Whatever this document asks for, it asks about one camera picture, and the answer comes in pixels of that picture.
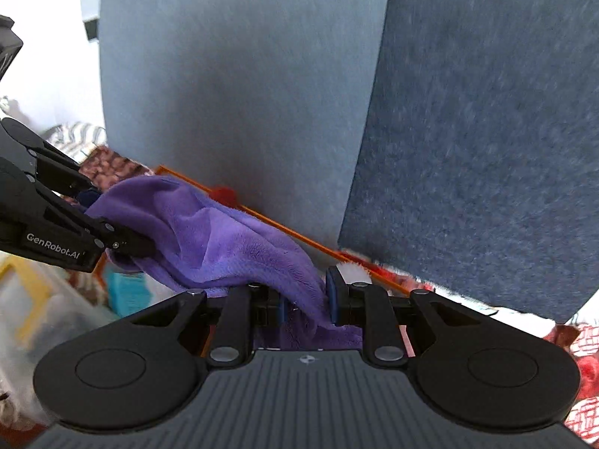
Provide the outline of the purple fleece cloth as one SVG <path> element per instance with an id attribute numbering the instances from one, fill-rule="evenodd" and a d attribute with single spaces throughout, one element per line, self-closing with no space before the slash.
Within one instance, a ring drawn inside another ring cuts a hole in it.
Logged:
<path id="1" fill-rule="evenodd" d="M 203 289 L 224 297 L 229 289 L 265 285 L 291 305 L 279 326 L 261 327 L 256 346 L 296 350 L 361 347 L 361 329 L 334 326 L 320 272 L 299 245 L 280 230 L 225 207 L 188 183 L 166 175 L 117 183 L 86 211 L 113 226 L 146 235 L 150 257 L 121 260 L 176 292 Z"/>

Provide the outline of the striped white teal cloth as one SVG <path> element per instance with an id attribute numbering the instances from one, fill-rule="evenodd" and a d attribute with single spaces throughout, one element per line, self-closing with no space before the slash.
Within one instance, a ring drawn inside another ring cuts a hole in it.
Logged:
<path id="1" fill-rule="evenodd" d="M 45 140 L 62 153 L 75 157 L 87 155 L 97 146 L 107 144 L 106 129 L 86 122 L 74 122 L 52 127 Z"/>

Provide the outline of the maroon patterned blanket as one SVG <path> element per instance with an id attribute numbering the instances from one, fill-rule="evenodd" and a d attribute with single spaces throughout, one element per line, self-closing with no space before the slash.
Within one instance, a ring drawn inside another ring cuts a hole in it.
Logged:
<path id="1" fill-rule="evenodd" d="M 102 193 L 128 178 L 154 174 L 150 168 L 121 156 L 106 145 L 94 148 L 80 164 L 79 172 Z"/>

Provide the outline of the orange white cardboard box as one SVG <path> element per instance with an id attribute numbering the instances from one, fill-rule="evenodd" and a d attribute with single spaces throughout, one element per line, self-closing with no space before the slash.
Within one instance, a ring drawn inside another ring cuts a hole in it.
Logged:
<path id="1" fill-rule="evenodd" d="M 403 296 L 409 295 L 411 288 L 410 282 L 407 281 L 406 276 L 392 274 L 390 271 L 383 269 L 382 266 L 375 266 L 373 263 L 363 260 L 358 256 L 354 256 L 352 253 L 343 253 L 342 251 L 334 250 L 331 247 L 322 245 L 318 241 L 315 241 L 308 236 L 304 236 L 300 232 L 297 232 L 294 229 L 270 219 L 269 217 L 249 208 L 248 206 L 243 205 L 238 199 L 237 192 L 230 187 L 207 187 L 205 184 L 197 183 L 195 180 L 191 180 L 184 174 L 176 172 L 164 165 L 157 166 L 157 168 L 153 169 L 153 172 L 157 175 L 169 175 L 176 177 L 178 180 L 182 180 L 196 189 L 202 190 L 203 193 L 205 193 L 211 199 L 216 200 L 218 203 L 223 204 L 224 206 L 233 206 L 234 209 L 243 211 L 244 213 L 259 219 L 265 224 L 282 231 L 293 239 L 298 240 L 302 244 L 318 250 L 319 253 L 322 253 L 324 256 L 329 256 L 331 259 L 337 260 L 338 263 L 353 263 L 354 265 L 361 266 L 367 273 L 370 274 L 374 281 L 380 285 L 383 285 L 385 288 L 390 289 L 392 292 Z"/>

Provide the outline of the dark blue sofa cushion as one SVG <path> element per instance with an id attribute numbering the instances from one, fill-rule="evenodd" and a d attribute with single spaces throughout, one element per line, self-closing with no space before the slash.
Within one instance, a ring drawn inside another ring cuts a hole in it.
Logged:
<path id="1" fill-rule="evenodd" d="M 598 0 L 388 0 L 339 241 L 570 318 L 598 286 Z"/>

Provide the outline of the red white floral rug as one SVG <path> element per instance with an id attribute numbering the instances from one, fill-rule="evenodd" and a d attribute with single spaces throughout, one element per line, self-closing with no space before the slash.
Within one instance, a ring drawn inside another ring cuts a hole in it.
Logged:
<path id="1" fill-rule="evenodd" d="M 374 266 L 373 271 L 409 290 L 425 288 L 491 316 L 509 326 L 542 337 L 559 346 L 575 360 L 581 375 L 577 401 L 566 418 L 566 426 L 593 447 L 598 446 L 598 295 L 589 300 L 566 322 L 558 323 L 537 314 L 495 307 L 457 294 L 437 284 L 421 282 L 396 269 Z"/>

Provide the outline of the light grey sofa cushion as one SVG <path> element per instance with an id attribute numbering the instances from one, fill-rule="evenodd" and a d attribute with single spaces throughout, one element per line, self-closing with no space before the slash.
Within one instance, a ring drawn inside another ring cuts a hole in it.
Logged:
<path id="1" fill-rule="evenodd" d="M 387 0 L 101 0 L 107 141 L 335 245 Z"/>

